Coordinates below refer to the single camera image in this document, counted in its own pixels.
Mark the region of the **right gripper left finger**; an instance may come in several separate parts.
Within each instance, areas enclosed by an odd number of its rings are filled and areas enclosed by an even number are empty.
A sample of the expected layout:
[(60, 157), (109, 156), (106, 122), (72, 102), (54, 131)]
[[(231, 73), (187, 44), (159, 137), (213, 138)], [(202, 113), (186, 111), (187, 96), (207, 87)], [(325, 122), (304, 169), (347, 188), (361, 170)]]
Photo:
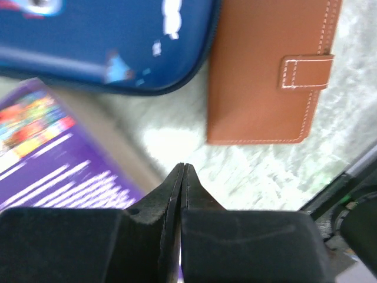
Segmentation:
[(176, 282), (184, 165), (127, 209), (1, 213), (2, 282)]

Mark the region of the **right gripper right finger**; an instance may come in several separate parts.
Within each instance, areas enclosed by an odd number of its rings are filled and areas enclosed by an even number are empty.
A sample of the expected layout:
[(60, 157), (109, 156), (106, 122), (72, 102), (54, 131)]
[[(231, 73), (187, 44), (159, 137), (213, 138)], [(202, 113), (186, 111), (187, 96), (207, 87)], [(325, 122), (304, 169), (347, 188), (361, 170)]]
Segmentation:
[(181, 267), (186, 282), (333, 282), (312, 218), (298, 211), (227, 210), (185, 165)]

